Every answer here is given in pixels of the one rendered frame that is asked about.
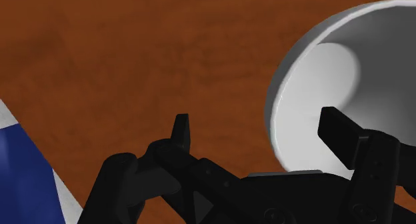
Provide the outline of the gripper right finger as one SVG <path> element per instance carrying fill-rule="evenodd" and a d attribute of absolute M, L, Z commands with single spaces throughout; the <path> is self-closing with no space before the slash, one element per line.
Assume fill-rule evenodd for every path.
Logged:
<path fill-rule="evenodd" d="M 353 171 L 339 224 L 416 224 L 416 213 L 396 204 L 401 186 L 416 199 L 416 147 L 382 131 L 364 129 L 335 107 L 323 107 L 319 138 Z"/>

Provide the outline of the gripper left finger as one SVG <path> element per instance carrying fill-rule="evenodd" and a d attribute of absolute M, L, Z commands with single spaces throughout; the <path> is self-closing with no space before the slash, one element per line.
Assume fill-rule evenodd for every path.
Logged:
<path fill-rule="evenodd" d="M 190 155 L 189 116 L 142 157 L 104 160 L 77 224 L 137 224 L 145 202 L 162 197 L 186 224 L 260 224 L 254 190 L 208 159 Z"/>

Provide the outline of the white bowl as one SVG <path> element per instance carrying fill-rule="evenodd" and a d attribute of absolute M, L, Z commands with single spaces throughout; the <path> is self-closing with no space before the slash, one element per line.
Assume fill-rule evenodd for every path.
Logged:
<path fill-rule="evenodd" d="M 286 171 L 352 176 L 318 137 L 326 106 L 416 146 L 416 0 L 352 7 L 314 26 L 289 50 L 264 107 L 269 140 Z"/>

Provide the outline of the blue and white box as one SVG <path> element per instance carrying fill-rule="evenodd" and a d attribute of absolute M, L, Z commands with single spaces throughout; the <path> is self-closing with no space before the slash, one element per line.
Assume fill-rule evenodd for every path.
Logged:
<path fill-rule="evenodd" d="M 0 224 L 77 224 L 82 210 L 0 100 Z"/>

